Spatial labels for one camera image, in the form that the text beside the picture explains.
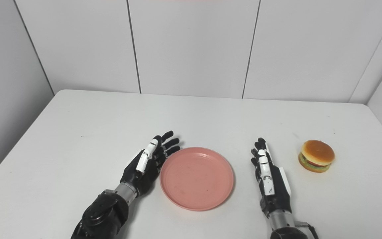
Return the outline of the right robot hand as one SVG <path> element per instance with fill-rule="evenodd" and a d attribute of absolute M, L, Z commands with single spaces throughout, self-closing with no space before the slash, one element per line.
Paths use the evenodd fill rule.
<path fill-rule="evenodd" d="M 255 177 L 261 192 L 261 210 L 267 217 L 277 210 L 291 213 L 290 194 L 283 178 L 285 173 L 274 165 L 264 138 L 259 138 L 254 146 L 251 150 L 251 162 L 255 167 Z"/>

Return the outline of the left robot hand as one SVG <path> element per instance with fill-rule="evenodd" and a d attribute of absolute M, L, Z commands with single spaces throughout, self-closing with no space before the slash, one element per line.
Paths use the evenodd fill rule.
<path fill-rule="evenodd" d="M 181 149 L 179 138 L 173 136 L 172 130 L 156 135 L 124 169 L 120 184 L 131 189 L 135 198 L 149 192 L 165 161 Z"/>

